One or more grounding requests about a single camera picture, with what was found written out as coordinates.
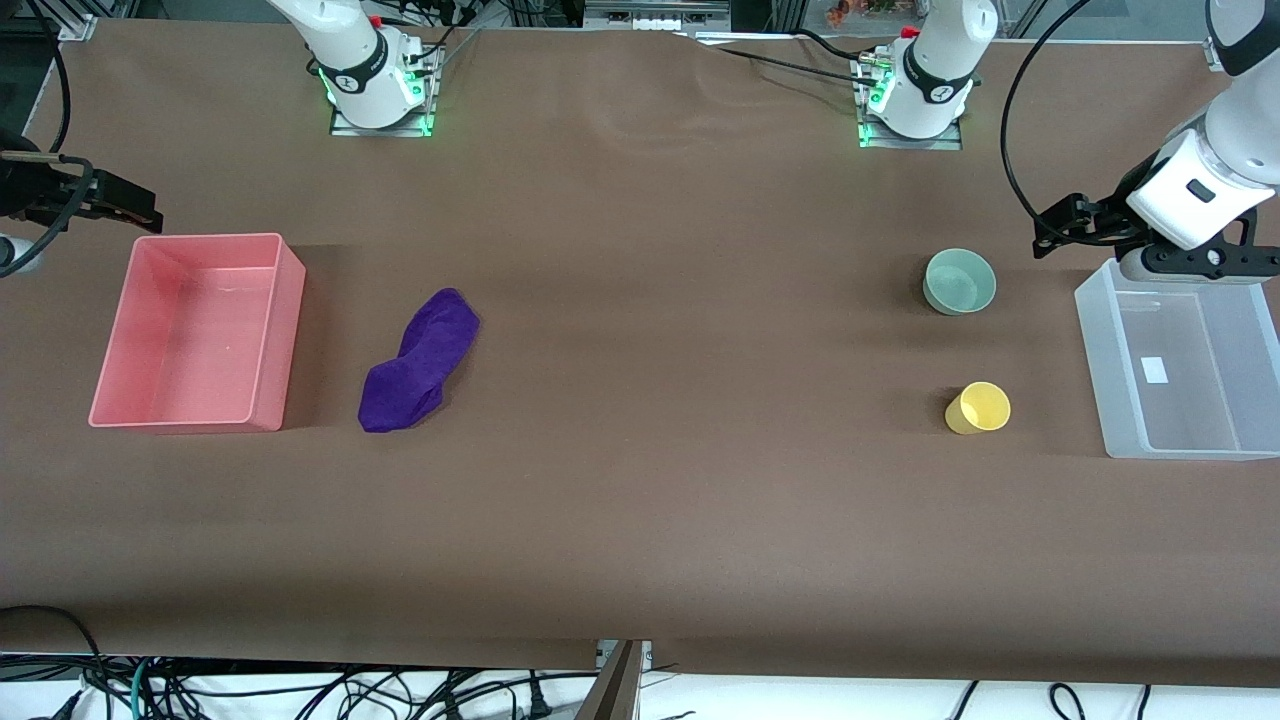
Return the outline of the purple cloth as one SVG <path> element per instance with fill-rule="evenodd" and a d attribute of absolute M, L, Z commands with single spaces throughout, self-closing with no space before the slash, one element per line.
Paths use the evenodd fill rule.
<path fill-rule="evenodd" d="M 404 328 L 398 354 L 367 372 L 357 413 L 362 429 L 403 430 L 434 413 L 479 329 L 479 315 L 458 290 L 435 292 Z"/>

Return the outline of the table cover sheet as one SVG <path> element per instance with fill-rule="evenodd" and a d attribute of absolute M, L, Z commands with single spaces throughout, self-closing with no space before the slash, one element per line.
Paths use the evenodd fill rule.
<path fill-rule="evenodd" d="M 307 278 L 285 429 L 90 406 L 140 232 L 0 281 L 0 606 L 108 653 L 1280 685 L 1280 461 L 1111 459 L 1074 290 L 998 155 L 863 149 L 844 87 L 673 35 L 484 31 L 436 133 L 337 138 L 289 26 L 114 20 L 65 50 L 69 152 L 174 234 L 275 232 Z M 997 292 L 947 316 L 929 259 Z M 367 433 L 370 368 L 458 290 L 443 404 Z M 970 383 L 1009 396 L 960 436 Z"/>

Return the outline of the pale green bowl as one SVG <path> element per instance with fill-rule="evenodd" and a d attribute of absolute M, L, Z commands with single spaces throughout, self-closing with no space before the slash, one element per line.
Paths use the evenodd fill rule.
<path fill-rule="evenodd" d="M 988 307 L 997 292 L 992 265 L 968 249 L 946 249 L 925 264 L 923 296 L 937 313 L 961 316 Z"/>

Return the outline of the wooden board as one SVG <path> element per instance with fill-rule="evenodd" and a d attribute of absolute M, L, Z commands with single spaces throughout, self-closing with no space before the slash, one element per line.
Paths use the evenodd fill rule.
<path fill-rule="evenodd" d="M 640 680 L 650 664 L 648 641 L 614 642 L 573 720 L 635 720 Z"/>

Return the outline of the clear plastic bin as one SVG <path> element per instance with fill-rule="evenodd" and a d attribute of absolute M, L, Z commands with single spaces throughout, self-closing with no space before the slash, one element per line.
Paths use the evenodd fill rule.
<path fill-rule="evenodd" d="M 1258 284 L 1134 282 L 1111 259 L 1074 299 L 1108 456 L 1280 457 L 1280 334 Z M 1142 356 L 1170 383 L 1147 384 Z"/>

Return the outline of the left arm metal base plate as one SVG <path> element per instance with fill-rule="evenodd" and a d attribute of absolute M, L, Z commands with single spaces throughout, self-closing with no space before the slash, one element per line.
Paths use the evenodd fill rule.
<path fill-rule="evenodd" d="M 960 117 L 965 111 L 969 82 L 961 88 L 941 85 L 922 88 L 900 76 L 888 55 L 864 53 L 849 63 L 863 149 L 957 151 L 963 147 Z"/>

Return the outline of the yellow cup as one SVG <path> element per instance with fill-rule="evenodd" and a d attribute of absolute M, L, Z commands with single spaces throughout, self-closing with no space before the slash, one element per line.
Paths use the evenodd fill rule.
<path fill-rule="evenodd" d="M 1000 430 L 1009 423 L 1010 416 L 1009 396 L 989 382 L 965 386 L 943 413 L 948 429 L 960 436 Z"/>

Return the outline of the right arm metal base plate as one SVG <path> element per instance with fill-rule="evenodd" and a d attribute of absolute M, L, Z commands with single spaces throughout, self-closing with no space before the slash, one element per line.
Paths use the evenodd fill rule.
<path fill-rule="evenodd" d="M 434 135 L 444 49 L 436 45 L 421 49 L 412 38 L 403 59 L 396 69 L 385 64 L 362 94 L 340 91 L 328 76 L 321 76 L 332 105 L 330 135 L 387 138 Z"/>

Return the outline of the pink plastic bin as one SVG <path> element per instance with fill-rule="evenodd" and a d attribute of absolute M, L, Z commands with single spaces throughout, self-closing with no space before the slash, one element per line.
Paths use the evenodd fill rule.
<path fill-rule="evenodd" d="M 283 428 L 306 269 L 276 233 L 136 240 L 93 393 L 93 428 Z"/>

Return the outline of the white power strip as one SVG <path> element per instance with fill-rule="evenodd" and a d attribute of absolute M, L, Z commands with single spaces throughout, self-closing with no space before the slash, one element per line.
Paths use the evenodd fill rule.
<path fill-rule="evenodd" d="M 731 32 L 730 0 L 582 0 L 584 29 Z"/>

